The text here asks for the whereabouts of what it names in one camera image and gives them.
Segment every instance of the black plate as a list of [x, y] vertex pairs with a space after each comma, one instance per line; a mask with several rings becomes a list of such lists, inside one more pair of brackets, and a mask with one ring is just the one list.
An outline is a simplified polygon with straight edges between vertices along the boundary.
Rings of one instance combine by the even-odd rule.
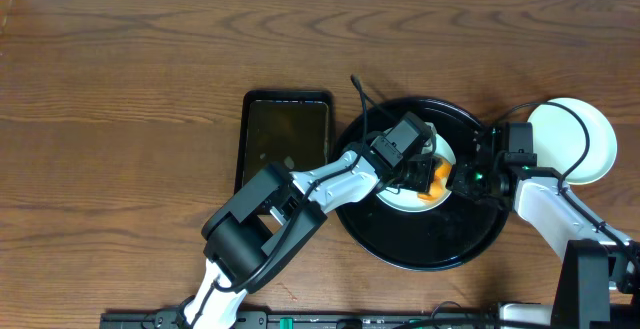
[[[411, 111], [435, 125], [456, 158], [474, 152], [475, 131], [484, 128], [473, 115], [451, 103], [431, 98], [403, 98], [381, 104], [400, 118]], [[369, 131], [385, 130], [395, 123], [377, 110], [368, 112]], [[362, 116], [344, 131], [333, 159], [349, 143], [362, 138]], [[508, 213], [452, 194], [438, 207], [406, 213], [384, 204], [375, 194], [337, 210], [342, 225], [367, 251], [383, 261], [411, 270], [444, 270], [475, 258], [493, 243]]]

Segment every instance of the black round tray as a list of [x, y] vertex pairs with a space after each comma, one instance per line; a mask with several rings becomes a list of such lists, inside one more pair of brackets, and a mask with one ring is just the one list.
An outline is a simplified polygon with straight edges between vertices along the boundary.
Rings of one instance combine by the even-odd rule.
[[[474, 153], [474, 133], [483, 124], [462, 108], [432, 98], [402, 98], [381, 104], [398, 119], [411, 111], [451, 146], [456, 158]], [[376, 109], [368, 111], [369, 131], [392, 127]], [[332, 160], [343, 148], [362, 138], [362, 115], [349, 125], [336, 143]], [[367, 251], [381, 260], [411, 270], [454, 268], [480, 255], [497, 238], [508, 213], [452, 194], [440, 206], [421, 213], [406, 213], [384, 204], [375, 194], [337, 210], [342, 225]]]

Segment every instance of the round plate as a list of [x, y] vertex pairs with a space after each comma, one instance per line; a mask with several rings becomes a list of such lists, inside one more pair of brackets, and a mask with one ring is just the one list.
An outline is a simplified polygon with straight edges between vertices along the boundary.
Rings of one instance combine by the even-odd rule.
[[[452, 165], [456, 163], [456, 156], [453, 154], [453, 150], [449, 146], [442, 136], [436, 134], [436, 156], [440, 156], [446, 159]], [[441, 179], [442, 187], [445, 186], [447, 180], [445, 178]], [[431, 210], [438, 205], [444, 203], [445, 200], [451, 195], [451, 192], [446, 190], [444, 194], [438, 198], [438, 200], [434, 202], [427, 202], [418, 198], [418, 192], [414, 190], [407, 189], [386, 189], [378, 193], [378, 198], [388, 206], [402, 210], [409, 213], [416, 213]]]
[[[589, 184], [602, 178], [613, 166], [618, 142], [607, 118], [594, 106], [572, 98], [552, 99], [573, 110], [589, 131], [591, 146], [585, 160], [568, 177], [569, 184]], [[563, 173], [584, 151], [585, 138], [576, 119], [561, 108], [541, 105], [529, 116], [533, 124], [533, 150], [538, 166]]]
[[[474, 153], [472, 139], [482, 124], [461, 108], [436, 99], [403, 98], [381, 104], [397, 118], [407, 111], [433, 123], [458, 162]], [[383, 131], [396, 123], [371, 109], [369, 130]], [[344, 131], [333, 154], [337, 159], [349, 143], [362, 137], [362, 116]], [[397, 210], [377, 195], [337, 210], [340, 221], [367, 251], [383, 261], [412, 270], [444, 270], [459, 266], [493, 243], [508, 213], [478, 206], [452, 194], [432, 210], [408, 213]]]

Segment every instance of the wooden table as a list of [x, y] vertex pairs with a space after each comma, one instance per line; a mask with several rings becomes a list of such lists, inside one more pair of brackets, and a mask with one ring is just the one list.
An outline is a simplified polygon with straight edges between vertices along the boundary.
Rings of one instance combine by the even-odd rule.
[[[341, 132], [360, 114], [350, 73], [377, 100], [433, 96], [483, 120], [552, 97], [594, 104], [618, 159], [575, 190], [640, 239], [640, 0], [15, 0], [0, 37], [0, 327], [92, 328], [108, 309], [194, 294], [200, 228], [233, 190], [243, 95], [330, 90]], [[559, 273], [516, 217], [472, 262], [418, 273], [331, 214], [246, 303], [551, 303]]]

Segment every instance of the white plate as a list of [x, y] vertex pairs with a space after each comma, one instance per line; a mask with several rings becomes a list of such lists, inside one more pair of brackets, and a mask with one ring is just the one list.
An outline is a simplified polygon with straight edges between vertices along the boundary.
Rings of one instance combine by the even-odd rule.
[[[589, 184], [602, 178], [613, 166], [618, 153], [616, 134], [607, 118], [593, 105], [572, 98], [557, 98], [558, 103], [573, 110], [589, 132], [590, 149], [585, 160], [568, 177], [569, 184]], [[533, 151], [539, 167], [555, 168], [564, 173], [582, 155], [584, 132], [576, 119], [565, 110], [541, 105], [531, 113]]]
[[[447, 143], [438, 134], [436, 134], [435, 154], [445, 158], [452, 165], [456, 163], [456, 157], [453, 154], [453, 150], [451, 150], [449, 143]], [[444, 188], [446, 184], [446, 178], [442, 180], [442, 187]], [[451, 192], [445, 189], [444, 194], [442, 194], [442, 196], [433, 203], [427, 203], [426, 201], [419, 199], [418, 192], [407, 189], [400, 189], [399, 191], [395, 189], [387, 189], [381, 191], [377, 195], [383, 203], [394, 209], [409, 213], [417, 213], [431, 210], [442, 204], [445, 200], [447, 200], [449, 195], [451, 195]]]

